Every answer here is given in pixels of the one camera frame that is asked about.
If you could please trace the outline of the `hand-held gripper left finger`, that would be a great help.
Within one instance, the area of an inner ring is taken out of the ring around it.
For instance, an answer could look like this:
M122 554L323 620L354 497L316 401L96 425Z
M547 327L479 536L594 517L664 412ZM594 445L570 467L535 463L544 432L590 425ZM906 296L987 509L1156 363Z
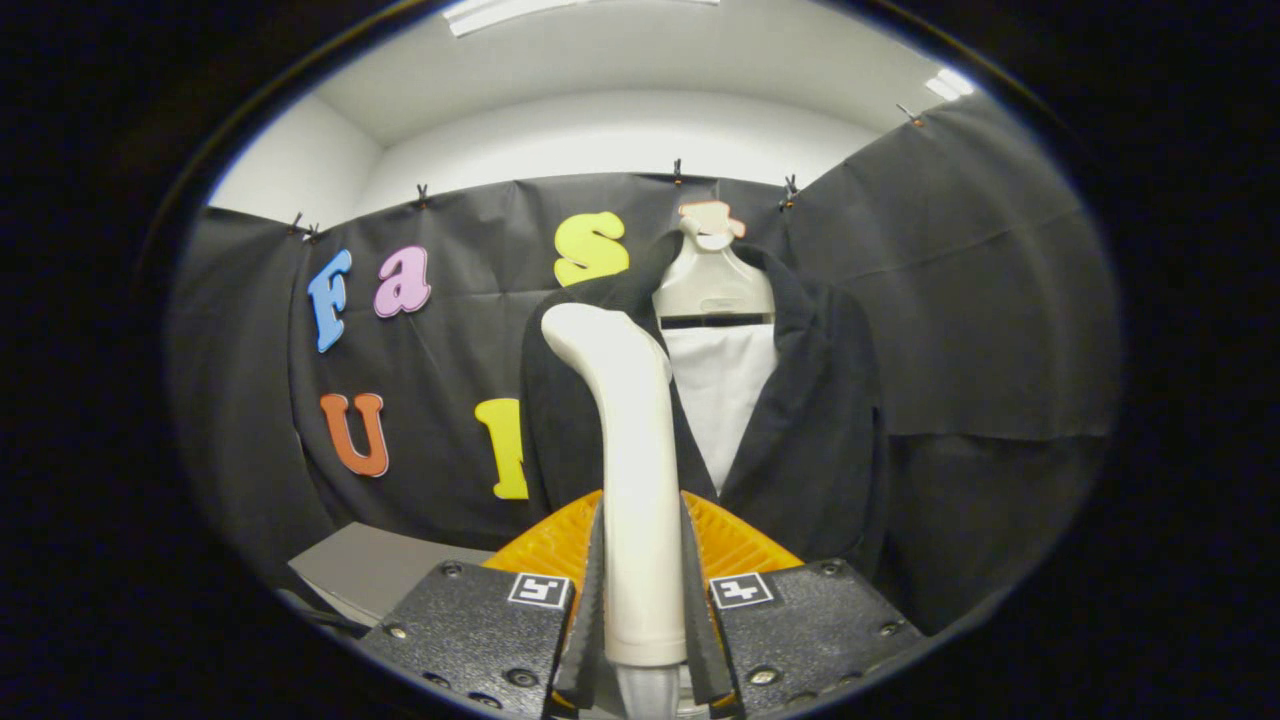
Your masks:
M575 717L603 657L600 501L581 497L485 562L439 562L358 647L458 703Z

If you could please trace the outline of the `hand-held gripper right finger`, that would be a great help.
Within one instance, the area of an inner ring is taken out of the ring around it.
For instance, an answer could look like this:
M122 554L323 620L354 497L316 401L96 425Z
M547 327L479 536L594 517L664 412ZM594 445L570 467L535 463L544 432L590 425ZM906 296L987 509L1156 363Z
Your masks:
M845 560L805 562L721 506L681 498L687 665L714 719L856 693L924 643Z

